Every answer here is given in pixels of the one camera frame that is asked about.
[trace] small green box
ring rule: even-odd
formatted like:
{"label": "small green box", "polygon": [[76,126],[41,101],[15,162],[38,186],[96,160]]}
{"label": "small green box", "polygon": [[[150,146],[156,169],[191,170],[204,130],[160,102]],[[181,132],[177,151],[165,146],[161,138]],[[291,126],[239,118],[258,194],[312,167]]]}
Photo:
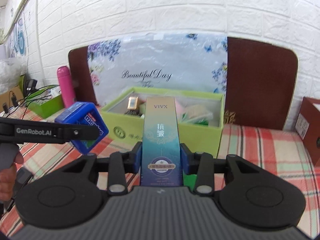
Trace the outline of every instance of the small green box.
{"label": "small green box", "polygon": [[[180,143],[185,143],[192,152],[207,152],[217,157],[223,129],[224,95],[209,92],[170,90],[158,88],[133,87],[101,109],[103,121],[109,129],[109,137],[135,145],[142,140],[144,119],[139,116],[125,115],[130,96],[172,96],[187,104],[209,106],[215,123],[212,126],[178,123]],[[184,185],[193,189],[195,175],[184,174]]]}
{"label": "small green box", "polygon": [[41,89],[31,95],[29,95],[26,99],[26,104],[28,108],[35,112],[37,115],[41,116],[43,119],[48,118],[49,116],[55,114],[56,112],[60,111],[64,108],[64,104],[62,101],[62,96],[59,95],[55,98],[52,98],[42,104],[37,103],[37,101],[30,102],[33,99],[36,99],[37,96],[42,97],[44,90],[54,88],[55,85],[48,86],[44,89]]}

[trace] plaid bed sheet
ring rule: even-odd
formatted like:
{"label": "plaid bed sheet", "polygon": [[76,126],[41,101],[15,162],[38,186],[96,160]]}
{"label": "plaid bed sheet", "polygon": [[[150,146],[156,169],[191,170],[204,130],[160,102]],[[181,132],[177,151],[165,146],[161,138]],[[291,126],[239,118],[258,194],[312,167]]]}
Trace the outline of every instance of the plaid bed sheet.
{"label": "plaid bed sheet", "polygon": [[[41,120],[30,111],[27,111],[24,119]],[[103,158],[115,151],[130,149],[128,145],[105,138],[92,152],[98,158]],[[80,156],[80,153],[71,144],[27,143],[20,147],[20,151],[25,159],[24,166],[34,174],[34,179]],[[320,169],[313,168],[309,155],[296,133],[226,125],[222,133],[218,158],[225,158],[227,154],[239,155],[297,186],[303,192],[307,203],[298,227],[311,238],[319,234]],[[99,174],[98,187],[100,189],[106,188],[107,177],[107,173]],[[138,174],[127,174],[126,178],[129,189],[140,182]],[[215,175],[215,187],[216,190],[224,187],[223,176],[220,174]],[[12,236],[22,227],[15,207],[0,221],[0,230],[7,236]]]}

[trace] human hand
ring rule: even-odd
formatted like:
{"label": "human hand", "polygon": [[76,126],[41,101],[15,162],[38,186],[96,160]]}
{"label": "human hand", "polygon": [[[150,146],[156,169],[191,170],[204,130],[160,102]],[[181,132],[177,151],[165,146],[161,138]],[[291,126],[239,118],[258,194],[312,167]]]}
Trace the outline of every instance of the human hand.
{"label": "human hand", "polygon": [[8,201],[12,197],[13,186],[17,177],[17,164],[23,164],[23,156],[19,152],[9,169],[0,171],[0,201]]}

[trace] pink thermos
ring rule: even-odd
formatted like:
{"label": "pink thermos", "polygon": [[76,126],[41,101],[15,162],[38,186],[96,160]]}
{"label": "pink thermos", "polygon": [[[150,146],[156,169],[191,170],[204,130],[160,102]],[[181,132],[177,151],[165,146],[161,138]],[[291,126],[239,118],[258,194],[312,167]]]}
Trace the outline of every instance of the pink thermos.
{"label": "pink thermos", "polygon": [[58,68],[57,76],[64,106],[65,108],[68,108],[76,102],[76,94],[73,89],[69,68],[67,66]]}

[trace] mentos container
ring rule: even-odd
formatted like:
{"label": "mentos container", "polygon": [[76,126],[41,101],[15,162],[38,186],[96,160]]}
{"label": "mentos container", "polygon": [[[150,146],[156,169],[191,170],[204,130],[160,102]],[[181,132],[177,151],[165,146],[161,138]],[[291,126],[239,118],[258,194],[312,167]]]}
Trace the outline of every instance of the mentos container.
{"label": "mentos container", "polygon": [[76,149],[82,153],[89,153],[98,142],[100,142],[108,133],[109,130],[103,122],[94,103],[88,102],[75,102],[72,106],[67,108],[56,119],[57,123],[71,123],[71,124],[84,124],[95,125],[100,130],[100,136],[96,140],[72,140],[72,144]]}

